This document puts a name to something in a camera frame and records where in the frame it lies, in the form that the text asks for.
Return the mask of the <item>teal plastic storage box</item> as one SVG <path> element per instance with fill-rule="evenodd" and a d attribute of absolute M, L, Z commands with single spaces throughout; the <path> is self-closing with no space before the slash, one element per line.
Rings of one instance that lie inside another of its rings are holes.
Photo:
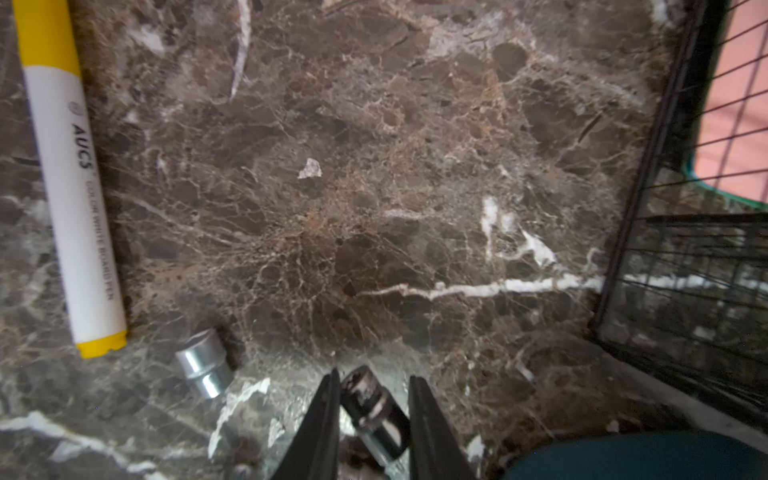
<path fill-rule="evenodd" d="M 505 479 L 765 479 L 767 455 L 708 431 L 613 435 L 556 443 L 516 462 Z"/>

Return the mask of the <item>yellow white marker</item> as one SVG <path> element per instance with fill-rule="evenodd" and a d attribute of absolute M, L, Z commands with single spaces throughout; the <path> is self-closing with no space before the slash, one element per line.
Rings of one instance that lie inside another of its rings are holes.
<path fill-rule="evenodd" d="M 68 4 L 13 13 L 73 342 L 86 359 L 127 344 L 127 323 Z"/>

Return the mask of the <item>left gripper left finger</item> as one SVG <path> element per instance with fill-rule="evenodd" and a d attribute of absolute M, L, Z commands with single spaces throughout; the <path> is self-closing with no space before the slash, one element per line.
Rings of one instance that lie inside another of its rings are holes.
<path fill-rule="evenodd" d="M 339 372 L 333 369 L 322 378 L 272 480 L 337 479 L 340 396 Z"/>

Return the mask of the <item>chrome socket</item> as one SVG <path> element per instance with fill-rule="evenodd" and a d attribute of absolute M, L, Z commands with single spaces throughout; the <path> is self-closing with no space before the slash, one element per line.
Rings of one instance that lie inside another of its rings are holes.
<path fill-rule="evenodd" d="M 398 460 L 410 445 L 410 421 L 374 372 L 363 365 L 341 381 L 341 406 L 381 467 Z"/>
<path fill-rule="evenodd" d="M 175 358 L 185 379 L 207 400 L 222 395 L 234 381 L 227 352 L 214 329 L 189 337 Z"/>

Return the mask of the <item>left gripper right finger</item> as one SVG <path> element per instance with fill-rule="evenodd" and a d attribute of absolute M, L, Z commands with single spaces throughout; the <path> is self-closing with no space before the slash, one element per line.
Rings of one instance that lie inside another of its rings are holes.
<path fill-rule="evenodd" d="M 412 480 L 473 479 L 469 463 L 459 448 L 427 381 L 409 378 L 410 460 Z"/>

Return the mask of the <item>pink folder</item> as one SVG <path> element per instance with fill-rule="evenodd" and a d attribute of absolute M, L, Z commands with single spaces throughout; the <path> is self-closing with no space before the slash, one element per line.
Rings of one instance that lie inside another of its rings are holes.
<path fill-rule="evenodd" d="M 706 67 L 686 180 L 767 209 L 767 3 L 713 1 L 698 47 Z"/>

